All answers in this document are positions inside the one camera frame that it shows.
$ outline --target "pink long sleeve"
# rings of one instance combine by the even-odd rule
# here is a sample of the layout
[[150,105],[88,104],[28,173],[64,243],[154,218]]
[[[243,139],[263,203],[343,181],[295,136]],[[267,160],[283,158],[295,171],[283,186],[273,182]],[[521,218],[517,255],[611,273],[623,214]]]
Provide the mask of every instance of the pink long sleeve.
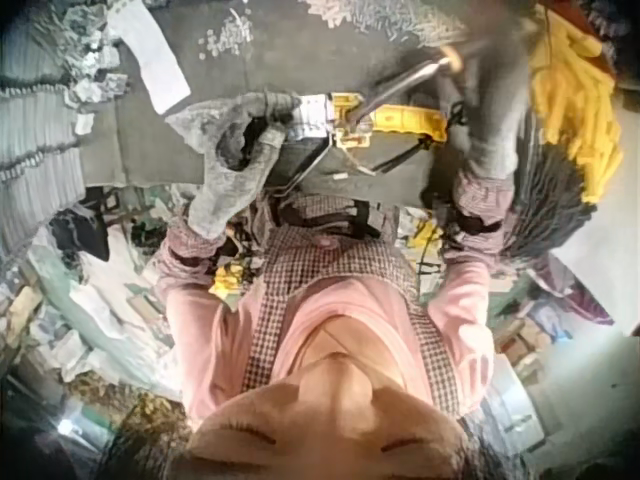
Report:
[[232,312],[206,289],[178,287],[167,298],[167,319],[175,340],[187,416],[203,420],[240,393],[253,333],[248,294]]
[[493,336],[486,326],[489,280],[484,262],[450,265],[427,307],[451,354],[467,412],[478,407],[493,375]]

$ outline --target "yellow tool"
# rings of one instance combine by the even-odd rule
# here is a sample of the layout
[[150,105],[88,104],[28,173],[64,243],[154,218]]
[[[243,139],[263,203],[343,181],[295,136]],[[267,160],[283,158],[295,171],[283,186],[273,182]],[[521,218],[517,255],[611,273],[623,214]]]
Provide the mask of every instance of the yellow tool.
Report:
[[349,132],[347,113],[363,102],[357,93],[332,93],[335,112],[334,136],[339,148],[365,148],[371,145],[373,132],[428,135],[437,143],[447,141],[447,119],[438,110],[403,105],[382,105],[363,118],[355,131]]

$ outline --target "gray table surface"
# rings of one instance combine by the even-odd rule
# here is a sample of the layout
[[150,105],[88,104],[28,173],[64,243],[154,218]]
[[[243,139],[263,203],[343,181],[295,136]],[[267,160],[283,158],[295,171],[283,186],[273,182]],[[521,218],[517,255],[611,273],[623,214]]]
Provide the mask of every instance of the gray table surface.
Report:
[[[208,29],[219,31],[231,15],[251,8],[253,41],[240,55],[223,53],[200,60],[204,48],[198,39]],[[329,29],[308,5],[296,0],[250,2],[172,2],[169,8],[153,11],[167,42],[191,87],[192,94],[160,116],[153,110],[140,78],[135,57],[121,47],[121,70],[130,75],[131,91],[115,104],[104,106],[94,132],[83,145],[87,184],[202,183],[202,157],[191,150],[165,122],[164,117],[193,103],[217,97],[232,97],[247,91],[272,89],[299,94],[357,91],[371,93],[381,79],[397,74],[426,58],[411,37],[389,42],[382,32],[358,32],[351,24]],[[396,99],[398,103],[406,98]],[[415,143],[410,135],[375,134],[368,149],[352,150],[363,164],[373,166],[388,160]],[[269,179],[286,183],[298,164],[313,149],[310,142],[286,145]],[[457,153],[438,162],[445,168],[457,164]],[[302,189],[378,201],[388,204],[422,204],[434,155],[421,152],[393,172],[333,181],[328,174],[348,169],[344,154],[334,149],[303,182]]]

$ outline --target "eyebrow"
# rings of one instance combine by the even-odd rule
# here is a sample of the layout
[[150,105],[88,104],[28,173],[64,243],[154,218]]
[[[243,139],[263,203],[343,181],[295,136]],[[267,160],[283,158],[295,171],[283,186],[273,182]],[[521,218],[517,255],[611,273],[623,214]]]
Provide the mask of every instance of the eyebrow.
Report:
[[269,435],[262,433],[259,430],[256,430],[254,428],[251,427],[247,427],[247,426],[243,426],[243,425],[225,425],[224,427],[221,427],[220,430],[230,430],[232,432],[238,432],[238,433],[244,433],[245,435],[251,435],[252,437],[268,444],[268,445],[275,445],[276,439],[273,437],[270,437]]
[[386,475],[384,480],[454,480],[453,477],[409,477],[406,475]]
[[422,438],[403,438],[401,440],[396,440],[395,442],[388,443],[384,447],[380,448],[382,453],[388,453],[398,448],[407,447],[409,445],[416,445],[425,443]]
[[248,476],[264,478],[264,474],[269,471],[265,465],[245,462],[225,462],[221,460],[210,460],[208,458],[191,455],[180,455],[172,461],[167,480],[211,480],[217,476],[228,475]]

